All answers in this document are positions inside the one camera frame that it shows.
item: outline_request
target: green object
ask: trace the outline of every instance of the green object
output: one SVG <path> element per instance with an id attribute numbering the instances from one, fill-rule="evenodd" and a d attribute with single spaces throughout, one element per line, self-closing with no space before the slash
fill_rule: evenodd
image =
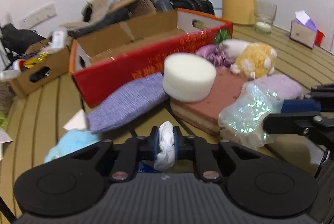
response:
<path id="1" fill-rule="evenodd" d="M 231 39 L 231 33 L 229 29 L 223 28 L 218 31 L 217 35 L 214 38 L 213 44 L 218 45 L 220 42 L 226 39 Z"/>
<path id="2" fill-rule="evenodd" d="M 3 128 L 7 124 L 7 119 L 4 115 L 0 115 L 0 128 Z"/>

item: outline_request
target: white candle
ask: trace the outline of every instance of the white candle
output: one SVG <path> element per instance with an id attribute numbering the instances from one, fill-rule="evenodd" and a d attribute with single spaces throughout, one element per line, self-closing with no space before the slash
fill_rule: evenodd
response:
<path id="1" fill-rule="evenodd" d="M 270 33 L 271 32 L 271 25 L 264 22 L 257 22 L 255 23 L 255 30 L 260 30 L 264 33 Z"/>

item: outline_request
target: wall power outlet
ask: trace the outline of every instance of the wall power outlet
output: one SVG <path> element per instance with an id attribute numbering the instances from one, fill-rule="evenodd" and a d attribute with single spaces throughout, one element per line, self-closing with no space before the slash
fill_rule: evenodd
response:
<path id="1" fill-rule="evenodd" d="M 54 7 L 54 2 L 49 3 L 36 11 L 30 13 L 29 15 L 25 16 L 20 21 L 20 27 L 23 29 L 30 29 L 37 24 L 52 18 L 53 16 L 57 16 L 56 8 Z"/>

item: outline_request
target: black suitcase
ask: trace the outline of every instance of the black suitcase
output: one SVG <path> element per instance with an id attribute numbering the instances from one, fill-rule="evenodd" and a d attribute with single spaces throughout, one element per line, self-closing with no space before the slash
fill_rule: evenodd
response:
<path id="1" fill-rule="evenodd" d="M 208 0 L 170 0 L 173 8 L 185 8 L 214 15 L 213 5 Z"/>

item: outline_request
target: small tissue pack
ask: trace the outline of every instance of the small tissue pack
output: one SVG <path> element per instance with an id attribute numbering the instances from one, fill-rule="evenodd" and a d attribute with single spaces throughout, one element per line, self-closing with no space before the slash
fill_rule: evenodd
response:
<path id="1" fill-rule="evenodd" d="M 290 38 L 299 43 L 302 43 L 310 48 L 319 40 L 318 31 L 315 23 L 305 13 L 305 11 L 298 11 L 296 18 L 291 22 Z"/>

